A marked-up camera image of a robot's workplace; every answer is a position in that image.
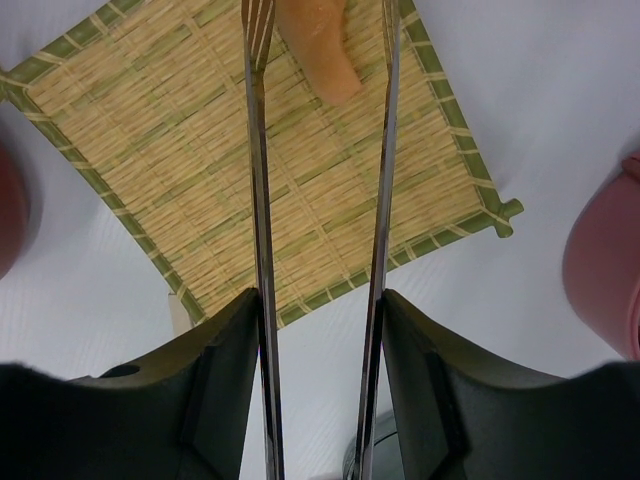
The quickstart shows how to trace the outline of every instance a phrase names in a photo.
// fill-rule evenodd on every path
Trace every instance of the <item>metal rod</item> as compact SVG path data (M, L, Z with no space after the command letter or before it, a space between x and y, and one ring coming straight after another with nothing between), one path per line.
M262 304L258 322L258 339L262 373L267 479L284 480L278 328L276 324L263 82L273 30L273 0L243 0L242 21L245 31L245 84L251 146L251 196L256 275Z
M384 1L383 7L389 83L387 85L376 229L373 241L371 282L367 305L367 327L360 387L354 480L370 480L372 478L378 375L380 372L380 355L382 353L382 292L385 288L387 273L391 194L396 150L396 116L400 76L400 28L395 1Z

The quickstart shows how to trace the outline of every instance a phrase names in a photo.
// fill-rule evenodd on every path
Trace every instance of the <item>pink object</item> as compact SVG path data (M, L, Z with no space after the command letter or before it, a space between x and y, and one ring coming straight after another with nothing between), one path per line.
M20 254L27 236L29 208L18 169L0 145L0 278Z
M640 360L640 152L573 227L563 278L578 316L618 353Z

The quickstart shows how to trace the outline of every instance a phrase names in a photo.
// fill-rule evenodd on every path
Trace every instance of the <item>white table surface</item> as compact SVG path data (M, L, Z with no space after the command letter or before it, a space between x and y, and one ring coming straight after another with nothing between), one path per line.
M9 69L104 0L0 0ZM526 211L390 274L434 319L515 362L572 376L619 357L566 302L562 252L578 214L640 148L640 2L418 0L503 199ZM33 199L32 241L0 281L0 360L99 374L172 336L167 287L118 221L12 106L0 140ZM366 290L279 334L288 478L338 479L355 432ZM256 377L243 479L264 478ZM381 373L379 411L391 406Z

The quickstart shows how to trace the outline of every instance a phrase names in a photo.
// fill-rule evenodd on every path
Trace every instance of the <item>sushi mat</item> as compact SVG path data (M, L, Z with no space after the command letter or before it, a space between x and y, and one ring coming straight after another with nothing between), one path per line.
M390 268L502 203L411 0L403 18ZM350 0L364 90L323 105L277 34L267 66L279 326L369 280L387 71L381 1ZM14 103L92 185L195 321L255 284L239 0L113 0L10 72Z

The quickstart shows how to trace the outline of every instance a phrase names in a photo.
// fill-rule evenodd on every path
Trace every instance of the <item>green mat border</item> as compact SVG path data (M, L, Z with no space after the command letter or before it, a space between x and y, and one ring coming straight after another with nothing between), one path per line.
M13 103L67 158L138 242L180 298L192 319L199 322L206 319L206 315L180 276L173 270L171 264L160 253L133 215L127 211L118 196L111 191L106 182L51 119L31 100L27 92L31 85L57 67L58 60L73 57L101 38L103 31L118 24L144 3L146 3L145 0L112 0L10 72L0 70L0 102L6 99ZM438 106L449 123L451 135L458 152L464 159L469 175L475 180L475 188L482 201L482 210L468 218L460 219L455 225L432 234L419 235L405 242L404 245L390 252L389 270L491 226L496 229L499 237L508 237L513 233L509 219L524 210L518 200L510 200L506 203L500 200L413 1L399 0L399 6L403 27L411 40L411 47L420 60ZM288 325L368 281L368 269L357 272L349 279L306 297L302 302L296 301L282 307L278 312L279 320L282 325Z

